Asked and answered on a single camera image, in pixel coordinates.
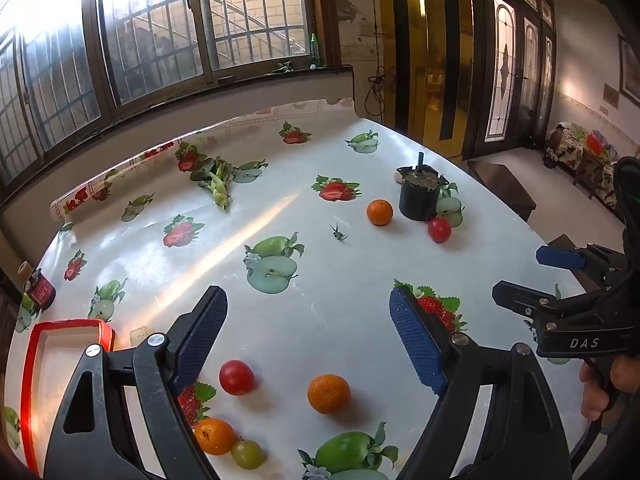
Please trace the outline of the person's right hand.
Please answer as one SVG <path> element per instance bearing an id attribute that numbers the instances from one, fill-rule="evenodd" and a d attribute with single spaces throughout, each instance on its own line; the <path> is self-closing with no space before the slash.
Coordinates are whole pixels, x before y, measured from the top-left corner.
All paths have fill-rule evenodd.
<path id="1" fill-rule="evenodd" d="M 611 366 L 610 378 L 616 390 L 637 393 L 640 385 L 639 359 L 616 356 Z M 594 422 L 604 413 L 610 396 L 599 386 L 596 372 L 587 364 L 582 364 L 579 380 L 584 385 L 580 412 L 586 419 Z"/>

